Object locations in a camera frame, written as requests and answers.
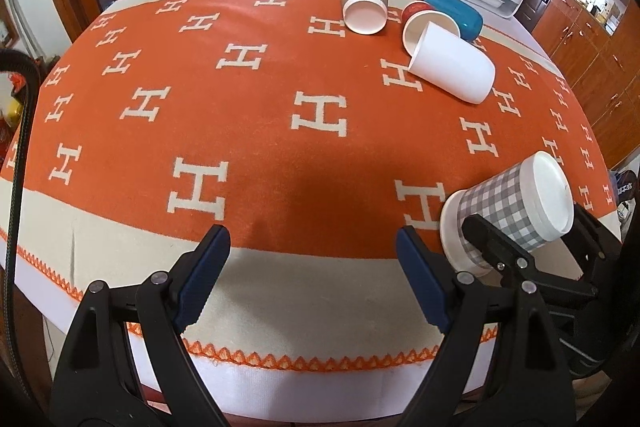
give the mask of bottle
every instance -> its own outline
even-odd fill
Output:
[[[461,0],[424,0],[436,10],[446,13],[460,28],[460,38],[471,42],[482,31],[484,20],[475,8]]]

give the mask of cabinet door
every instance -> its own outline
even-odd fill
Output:
[[[587,10],[582,10],[578,15],[576,24],[587,35],[591,43],[600,51],[608,42],[609,34],[600,26],[600,23]]]
[[[593,125],[610,106],[617,103],[625,90],[600,54],[573,87],[587,120]]]
[[[602,53],[611,70],[628,86],[640,70],[640,9],[633,0]]]
[[[569,17],[571,22],[575,22],[582,11],[582,6],[577,0],[551,0],[551,2]]]
[[[640,124],[634,106],[624,92],[593,125],[593,134],[608,168],[613,168],[640,145]]]
[[[596,58],[598,51],[577,25],[572,25],[562,43],[556,48],[551,59],[569,85],[574,87],[582,74]]]
[[[562,13],[557,6],[550,4],[546,7],[531,34],[550,57],[570,28],[569,17]]]

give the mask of table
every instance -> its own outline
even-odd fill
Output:
[[[616,223],[587,119],[520,24],[482,11],[474,45],[497,73],[473,106],[406,72],[409,1],[390,0],[375,36],[348,31],[339,0],[116,1],[43,84],[18,286],[66,331],[89,282],[139,283],[222,223],[229,261],[185,333],[221,409],[295,422],[401,412],[440,335],[395,259],[399,227],[441,251],[446,197],[537,150]],[[12,169],[9,156],[3,237]],[[578,277],[562,248],[536,252],[540,266]],[[487,326],[468,389],[494,336]]]

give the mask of white paper cup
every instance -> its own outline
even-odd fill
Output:
[[[386,25],[389,0],[340,0],[342,18],[347,28],[362,35],[372,35]]]
[[[480,214],[530,252],[571,230],[574,200],[558,162],[543,151],[452,194],[440,215],[442,248],[456,271],[480,277],[492,267],[463,236],[462,223],[472,214]]]
[[[489,57],[433,22],[418,40],[409,72],[469,103],[481,103],[495,80]]]
[[[446,13],[437,10],[419,11],[407,19],[402,29],[402,44],[404,44],[406,52],[412,57],[414,56],[415,49],[418,46],[424,29],[430,22],[437,24],[452,35],[460,38],[460,28],[458,24]]]
[[[381,0],[348,0],[342,18],[351,31],[361,35],[378,33],[386,25],[386,5]]]

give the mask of yellow object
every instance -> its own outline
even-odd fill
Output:
[[[6,113],[4,114],[4,121],[9,124],[9,127],[14,131],[18,128],[18,124],[20,123],[22,110],[22,104],[15,100],[15,98],[12,98],[11,102],[9,102],[9,107],[7,107]]]

